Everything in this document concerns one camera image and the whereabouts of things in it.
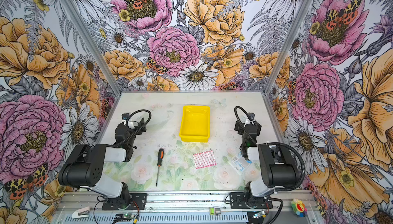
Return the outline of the orange black handled screwdriver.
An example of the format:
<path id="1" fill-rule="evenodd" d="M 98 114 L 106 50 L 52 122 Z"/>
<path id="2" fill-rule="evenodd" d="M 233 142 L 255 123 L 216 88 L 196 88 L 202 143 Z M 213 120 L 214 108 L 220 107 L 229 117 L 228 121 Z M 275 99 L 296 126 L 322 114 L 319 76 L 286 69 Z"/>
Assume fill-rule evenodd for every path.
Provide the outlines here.
<path id="1" fill-rule="evenodd" d="M 159 180 L 159 173 L 160 173 L 160 167 L 162 166 L 162 161 L 164 157 L 164 149 L 160 148 L 158 151 L 158 161 L 157 161 L 157 176 L 156 176 L 156 187 L 158 186 L 158 180 Z"/>

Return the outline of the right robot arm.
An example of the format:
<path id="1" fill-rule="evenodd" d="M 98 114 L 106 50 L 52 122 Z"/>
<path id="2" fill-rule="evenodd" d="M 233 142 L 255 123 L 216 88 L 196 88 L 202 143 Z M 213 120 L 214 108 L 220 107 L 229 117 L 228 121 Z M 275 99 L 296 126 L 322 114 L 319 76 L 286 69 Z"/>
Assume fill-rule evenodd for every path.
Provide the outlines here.
<path id="1" fill-rule="evenodd" d="M 293 147 L 280 142 L 257 143 L 262 126 L 253 113 L 242 107 L 234 108 L 234 130 L 242 136 L 239 146 L 243 159 L 260 166 L 261 175 L 246 184 L 243 196 L 232 196 L 231 207 L 239 209 L 267 209 L 272 207 L 271 195 L 297 189 L 306 176 L 305 162 Z"/>

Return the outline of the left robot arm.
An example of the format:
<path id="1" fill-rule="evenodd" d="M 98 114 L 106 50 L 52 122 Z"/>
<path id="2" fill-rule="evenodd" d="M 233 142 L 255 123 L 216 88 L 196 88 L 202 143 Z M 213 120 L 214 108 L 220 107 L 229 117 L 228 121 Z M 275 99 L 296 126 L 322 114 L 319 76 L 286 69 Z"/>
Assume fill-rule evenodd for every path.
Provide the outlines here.
<path id="1" fill-rule="evenodd" d="M 58 181 L 63 186 L 83 188 L 103 196 L 110 206 L 125 209 L 132 203 L 126 183 L 115 181 L 103 172 L 105 163 L 129 162 L 137 147 L 137 135 L 146 132 L 151 112 L 140 109 L 123 114 L 115 129 L 114 144 L 77 145 L 64 163 Z"/>

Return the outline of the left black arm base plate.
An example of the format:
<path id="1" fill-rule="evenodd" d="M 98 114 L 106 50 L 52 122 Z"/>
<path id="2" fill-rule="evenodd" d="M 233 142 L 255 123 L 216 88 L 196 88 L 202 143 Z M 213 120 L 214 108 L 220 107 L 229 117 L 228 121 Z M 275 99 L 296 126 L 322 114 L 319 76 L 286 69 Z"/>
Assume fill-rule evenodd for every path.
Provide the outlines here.
<path id="1" fill-rule="evenodd" d="M 104 211 L 115 210 L 144 210 L 147 203 L 147 193 L 130 193 L 124 198 L 109 198 L 106 203 L 102 205 Z"/>

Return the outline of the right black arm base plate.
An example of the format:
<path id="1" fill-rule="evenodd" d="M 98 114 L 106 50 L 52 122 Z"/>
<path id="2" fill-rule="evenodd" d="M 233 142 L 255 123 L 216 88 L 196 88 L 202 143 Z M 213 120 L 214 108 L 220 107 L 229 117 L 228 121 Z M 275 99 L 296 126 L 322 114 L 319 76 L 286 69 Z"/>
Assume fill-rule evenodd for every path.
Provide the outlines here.
<path id="1" fill-rule="evenodd" d="M 229 205 L 231 209 L 271 209 L 273 207 L 271 200 L 247 195 L 244 192 L 229 193 Z"/>

